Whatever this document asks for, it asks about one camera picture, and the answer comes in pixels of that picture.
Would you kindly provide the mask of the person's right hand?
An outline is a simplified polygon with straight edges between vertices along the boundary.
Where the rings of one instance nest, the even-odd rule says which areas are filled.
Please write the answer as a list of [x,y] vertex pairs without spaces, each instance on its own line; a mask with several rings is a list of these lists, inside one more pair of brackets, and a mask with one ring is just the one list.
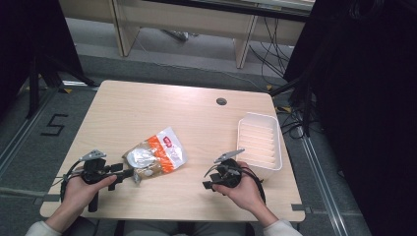
[[251,213],[265,206],[255,180],[247,173],[242,174],[240,183],[234,188],[218,184],[213,184],[212,188],[228,197],[238,207]]

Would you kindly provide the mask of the black curtain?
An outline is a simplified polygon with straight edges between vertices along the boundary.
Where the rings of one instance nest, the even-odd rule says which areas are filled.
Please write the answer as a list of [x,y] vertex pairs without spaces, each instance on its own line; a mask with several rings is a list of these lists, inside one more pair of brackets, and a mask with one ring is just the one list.
[[417,0],[316,0],[285,78],[307,79],[373,236],[417,236]]
[[84,73],[59,0],[0,0],[0,115],[44,55]]

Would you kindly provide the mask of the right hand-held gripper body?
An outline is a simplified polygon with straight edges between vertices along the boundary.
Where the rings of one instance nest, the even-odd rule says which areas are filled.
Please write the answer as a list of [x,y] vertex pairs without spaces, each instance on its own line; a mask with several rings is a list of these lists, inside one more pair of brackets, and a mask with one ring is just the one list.
[[243,169],[238,165],[237,161],[234,159],[234,156],[243,152],[244,149],[237,149],[230,152],[222,154],[217,158],[213,163],[208,172],[216,170],[216,173],[219,173],[222,176],[221,182],[212,182],[213,184],[223,185],[228,188],[236,187],[241,181],[241,173]]

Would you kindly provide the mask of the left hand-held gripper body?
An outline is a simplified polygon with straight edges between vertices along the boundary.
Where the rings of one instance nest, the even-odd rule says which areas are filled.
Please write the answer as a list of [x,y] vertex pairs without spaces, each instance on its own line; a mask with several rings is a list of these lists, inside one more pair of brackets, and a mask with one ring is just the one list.
[[98,183],[111,172],[111,166],[106,164],[105,157],[104,152],[94,149],[80,158],[84,164],[82,178],[87,184]]

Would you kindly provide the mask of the white plastic tray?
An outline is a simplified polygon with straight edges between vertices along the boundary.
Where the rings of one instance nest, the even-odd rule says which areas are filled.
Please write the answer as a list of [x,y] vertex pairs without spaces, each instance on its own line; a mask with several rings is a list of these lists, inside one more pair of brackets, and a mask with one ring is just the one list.
[[278,121],[275,117],[248,112],[238,122],[236,156],[246,162],[260,179],[269,179],[282,168]]

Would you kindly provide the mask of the black metal stand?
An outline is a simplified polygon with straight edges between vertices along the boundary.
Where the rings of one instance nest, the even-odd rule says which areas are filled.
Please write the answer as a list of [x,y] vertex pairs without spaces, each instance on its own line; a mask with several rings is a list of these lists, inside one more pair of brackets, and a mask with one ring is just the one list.
[[310,113],[311,113],[311,101],[312,101],[312,88],[309,82],[309,77],[302,75],[291,82],[288,82],[280,88],[273,89],[268,94],[270,96],[276,96],[285,91],[293,89],[290,97],[288,98],[289,104],[292,107],[300,108],[302,111],[301,128],[305,137],[310,137]]
[[63,85],[62,79],[58,72],[63,71],[78,81],[86,84],[88,87],[97,88],[98,84],[84,75],[83,72],[78,72],[70,65],[65,64],[57,58],[47,54],[38,54],[30,61],[30,106],[27,118],[32,118],[35,112],[39,109],[39,77],[41,76],[49,88],[58,89]]

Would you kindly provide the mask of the orange and clear snack packet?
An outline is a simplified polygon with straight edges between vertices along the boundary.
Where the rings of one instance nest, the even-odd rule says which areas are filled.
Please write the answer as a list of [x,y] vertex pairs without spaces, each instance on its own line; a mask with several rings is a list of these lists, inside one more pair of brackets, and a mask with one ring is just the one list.
[[123,154],[127,164],[134,169],[136,183],[168,174],[188,161],[178,137],[171,127],[151,136]]

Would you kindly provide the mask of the grey power strip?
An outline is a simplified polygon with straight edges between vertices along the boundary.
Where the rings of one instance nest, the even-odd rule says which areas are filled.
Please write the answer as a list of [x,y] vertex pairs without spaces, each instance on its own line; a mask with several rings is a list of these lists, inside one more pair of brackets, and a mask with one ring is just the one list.
[[176,30],[167,30],[163,29],[162,32],[166,33],[167,35],[173,37],[174,39],[185,42],[187,41],[191,36],[196,37],[198,36],[197,33],[189,33],[186,31],[176,31]]

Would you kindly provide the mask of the person's left hand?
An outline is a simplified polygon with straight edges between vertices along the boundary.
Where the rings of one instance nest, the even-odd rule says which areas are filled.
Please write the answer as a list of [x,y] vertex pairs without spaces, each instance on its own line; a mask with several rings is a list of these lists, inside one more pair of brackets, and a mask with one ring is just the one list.
[[117,177],[111,175],[95,184],[87,184],[81,177],[76,176],[69,180],[62,207],[65,210],[80,215],[94,196],[103,188],[110,186]]

